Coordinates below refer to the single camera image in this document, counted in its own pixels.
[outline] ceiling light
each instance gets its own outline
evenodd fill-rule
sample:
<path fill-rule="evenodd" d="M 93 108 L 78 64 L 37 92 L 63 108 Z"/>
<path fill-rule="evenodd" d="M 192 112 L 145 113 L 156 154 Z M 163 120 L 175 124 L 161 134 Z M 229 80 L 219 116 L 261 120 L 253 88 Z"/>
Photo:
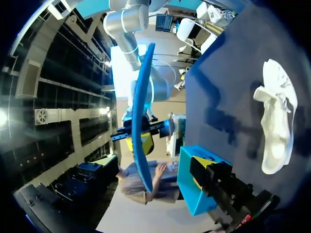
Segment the ceiling light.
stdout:
<path fill-rule="evenodd" d="M 7 117 L 6 113 L 0 111 L 0 126 L 4 125 L 7 120 L 8 120 L 8 117 Z"/>
<path fill-rule="evenodd" d="M 105 62 L 104 63 L 106 66 L 111 67 L 111 63 L 110 62 Z"/>
<path fill-rule="evenodd" d="M 108 113 L 107 109 L 106 108 L 100 108 L 99 109 L 99 114 L 100 115 L 106 115 Z"/>

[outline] dark gray table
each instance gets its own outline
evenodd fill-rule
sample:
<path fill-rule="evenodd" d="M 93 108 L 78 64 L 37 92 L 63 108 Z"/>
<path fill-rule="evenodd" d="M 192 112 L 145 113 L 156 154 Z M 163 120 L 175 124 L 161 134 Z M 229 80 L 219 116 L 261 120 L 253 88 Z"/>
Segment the dark gray table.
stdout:
<path fill-rule="evenodd" d="M 295 87 L 298 109 L 289 165 L 274 175 L 261 171 L 263 104 L 253 100 L 262 67 L 278 61 Z M 254 190 L 281 198 L 284 207 L 310 169 L 311 68 L 304 49 L 266 7 L 251 4 L 217 38 L 186 75 L 186 145 L 200 145 L 233 164 Z"/>

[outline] blue box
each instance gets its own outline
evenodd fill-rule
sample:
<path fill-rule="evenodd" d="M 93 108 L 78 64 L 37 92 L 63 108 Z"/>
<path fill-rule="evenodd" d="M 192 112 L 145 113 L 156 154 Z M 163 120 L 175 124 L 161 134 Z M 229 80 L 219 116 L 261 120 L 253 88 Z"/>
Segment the blue box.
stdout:
<path fill-rule="evenodd" d="M 214 160 L 217 163 L 222 161 L 228 164 L 230 163 L 200 146 L 188 146 L 181 148 L 177 183 L 190 213 L 192 216 L 195 216 L 214 210 L 217 203 L 214 198 L 208 198 L 194 182 L 193 176 L 190 173 L 190 161 L 192 156 Z"/>

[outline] shoe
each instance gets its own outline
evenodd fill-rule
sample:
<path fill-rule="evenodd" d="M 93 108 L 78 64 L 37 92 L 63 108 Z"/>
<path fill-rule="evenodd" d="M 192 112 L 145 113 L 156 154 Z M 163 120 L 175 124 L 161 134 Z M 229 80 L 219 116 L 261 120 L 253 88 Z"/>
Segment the shoe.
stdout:
<path fill-rule="evenodd" d="M 288 117 L 291 119 L 291 123 L 289 124 L 291 139 L 289 141 L 287 158 L 285 161 L 285 165 L 287 165 L 290 162 L 294 145 L 294 116 L 298 106 L 297 95 L 291 79 L 278 62 L 272 59 L 264 62 L 262 75 L 264 87 L 272 92 L 284 95 L 286 97 L 285 101 L 287 101 L 287 107 L 290 109 L 288 111 Z"/>
<path fill-rule="evenodd" d="M 261 126 L 265 136 L 265 146 L 261 170 L 267 174 L 275 174 L 285 164 L 288 155 L 291 134 L 288 127 L 288 109 L 283 95 L 274 93 L 260 86 L 253 98 L 263 102 L 264 114 Z"/>

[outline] gray shirt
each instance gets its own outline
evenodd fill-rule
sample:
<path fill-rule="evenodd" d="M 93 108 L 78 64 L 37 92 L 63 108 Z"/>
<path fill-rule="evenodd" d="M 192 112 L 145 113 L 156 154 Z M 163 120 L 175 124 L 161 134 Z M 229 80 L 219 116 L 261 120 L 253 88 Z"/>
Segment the gray shirt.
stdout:
<path fill-rule="evenodd" d="M 156 166 L 156 160 L 148 162 L 148 167 L 152 179 L 156 173 Z M 119 183 L 121 186 L 121 192 L 134 201 L 147 204 L 147 191 L 140 179 L 135 163 L 132 163 L 125 170 L 125 172 L 127 173 L 127 176 Z M 170 172 L 168 169 L 166 169 L 161 178 L 159 190 L 156 193 L 154 200 L 175 203 L 179 196 L 179 192 L 180 191 L 177 185 L 177 172 Z"/>

